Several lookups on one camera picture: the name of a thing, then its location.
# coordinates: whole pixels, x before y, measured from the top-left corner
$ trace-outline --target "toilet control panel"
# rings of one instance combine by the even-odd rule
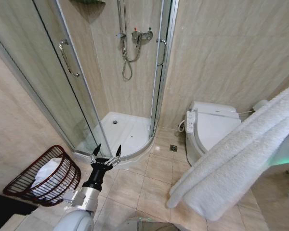
[[[194,123],[195,123],[196,113],[195,112],[186,112],[185,120],[185,131],[186,133],[194,133]]]

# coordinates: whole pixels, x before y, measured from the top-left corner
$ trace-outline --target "white cloth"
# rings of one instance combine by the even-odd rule
[[[288,134],[289,88],[201,157],[172,187],[167,206],[184,199],[200,215],[217,220],[268,168]]]
[[[39,169],[35,176],[35,181],[33,182],[31,188],[35,187],[36,185],[42,183],[46,180],[59,166],[62,158],[53,158],[48,161],[43,167]],[[45,183],[42,188],[36,188],[32,190],[32,193],[36,196],[44,195],[45,192],[51,191],[55,185],[60,183],[59,180],[62,179],[62,176],[59,174],[55,174],[54,176],[50,177],[49,183]],[[43,196],[46,200],[53,199],[55,196],[59,195],[61,192],[59,191],[52,191],[50,194]]]

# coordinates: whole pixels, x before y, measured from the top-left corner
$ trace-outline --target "shower enclosure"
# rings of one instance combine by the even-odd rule
[[[153,140],[161,109],[177,0],[0,1],[0,55],[70,148],[137,156]],[[122,55],[121,26],[126,28]],[[135,41],[133,31],[153,33]],[[132,78],[128,81],[122,74]]]

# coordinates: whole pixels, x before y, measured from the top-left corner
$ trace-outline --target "glass shower door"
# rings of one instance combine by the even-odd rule
[[[163,91],[163,81],[166,72],[167,63],[167,48],[168,48],[168,33],[169,33],[169,22],[170,13],[172,7],[172,0],[164,0],[162,2],[159,35],[156,42],[158,43],[158,55],[155,69],[155,82],[154,82],[154,92],[152,100],[152,114],[151,114],[151,126],[150,126],[150,136],[153,136],[154,131],[158,125],[159,113],[162,101],[162,91]]]
[[[66,36],[54,7],[53,1],[0,1],[2,50],[74,151],[89,154],[101,143],[101,155],[111,156],[82,76],[72,76],[59,56],[58,44]],[[66,53],[71,69],[78,71],[72,52]]]

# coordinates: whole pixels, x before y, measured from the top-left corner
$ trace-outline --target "toilet lid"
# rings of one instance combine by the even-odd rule
[[[195,132],[198,134],[201,145],[208,151],[240,123],[240,119],[198,113]]]

